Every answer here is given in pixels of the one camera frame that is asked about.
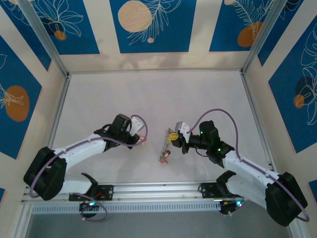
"white floor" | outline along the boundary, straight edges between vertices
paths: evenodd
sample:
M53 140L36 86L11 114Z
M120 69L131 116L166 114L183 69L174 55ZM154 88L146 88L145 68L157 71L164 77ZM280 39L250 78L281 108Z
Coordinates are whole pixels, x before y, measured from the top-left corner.
M119 146L72 167L70 173L85 172L98 182L181 182L215 180L224 170L198 156L172 147L168 164L159 162L164 132L178 121L193 126L205 111L227 110L239 129L239 151L267 167L260 137L239 72L209 70L117 71L72 76L59 121L54 148L84 139L94 130L112 123L119 113L142 116L148 126L148 141L129 150ZM204 118L213 120L220 138L235 145L234 127L221 112Z

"chain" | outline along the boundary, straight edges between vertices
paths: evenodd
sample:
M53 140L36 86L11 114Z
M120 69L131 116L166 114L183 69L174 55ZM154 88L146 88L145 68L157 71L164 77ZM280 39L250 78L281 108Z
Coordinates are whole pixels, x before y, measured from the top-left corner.
M169 154L168 155L166 155L166 153L168 153L168 148L169 148L169 144L170 144L170 142L169 142L169 140L168 140L168 137L169 137L169 135L171 135L173 133L173 130L171 129L171 128L169 128L169 129L167 129L166 131L165 131L165 137L164 137L164 145L163 145L163 147L162 147L162 150L161 150L161 152L160 152L160 157L159 157L159 161L161 162L161 163L164 163L164 162L166 162L167 163L167 157L169 156Z

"metal vent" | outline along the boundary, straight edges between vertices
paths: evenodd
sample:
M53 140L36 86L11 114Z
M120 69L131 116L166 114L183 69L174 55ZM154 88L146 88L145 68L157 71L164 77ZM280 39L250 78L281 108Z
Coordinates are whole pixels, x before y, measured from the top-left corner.
M108 203L109 213L133 212L193 212L219 211L220 203L214 201L199 202L144 202L144 203ZM102 213L99 207L85 213ZM79 204L42 204L34 205L32 214L75 214L79 213Z

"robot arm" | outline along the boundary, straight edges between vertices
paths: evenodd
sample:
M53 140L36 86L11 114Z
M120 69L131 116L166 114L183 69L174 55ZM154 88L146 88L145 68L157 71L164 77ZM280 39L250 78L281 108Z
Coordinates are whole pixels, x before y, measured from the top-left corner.
M136 117L129 118L119 114L112 124L105 125L94 131L86 139L75 144L51 150L48 147L40 149L31 166L24 176L24 181L31 186L40 169L54 156L59 155L41 174L34 190L44 199L50 200L59 193L82 193L93 196L98 183L89 175L72 176L67 171L77 163L95 155L103 153L119 144L103 139L105 137L122 144L135 145L139 136L137 131L144 127L144 123Z
M199 129L200 135L193 135L188 133L190 131L188 125L178 122L176 132L170 135L170 141L173 146L182 148L183 154L188 153L189 148L206 150L210 161L228 170L217 179L216 186L212 187L215 191L211 192L221 193L223 197L233 197L234 194L245 197L265 208L277 223L287 226L301 213L301 209L276 182L269 178L273 177L282 183L304 208L307 207L307 201L291 174L280 175L243 156L238 158L234 148L220 140L213 121L202 122Z

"yellow object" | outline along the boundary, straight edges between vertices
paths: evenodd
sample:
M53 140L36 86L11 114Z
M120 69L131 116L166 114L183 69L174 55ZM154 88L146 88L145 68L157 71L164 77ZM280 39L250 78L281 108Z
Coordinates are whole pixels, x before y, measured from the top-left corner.
M177 140L178 139L178 134L177 132L173 132L168 136L168 140L172 141L172 140Z

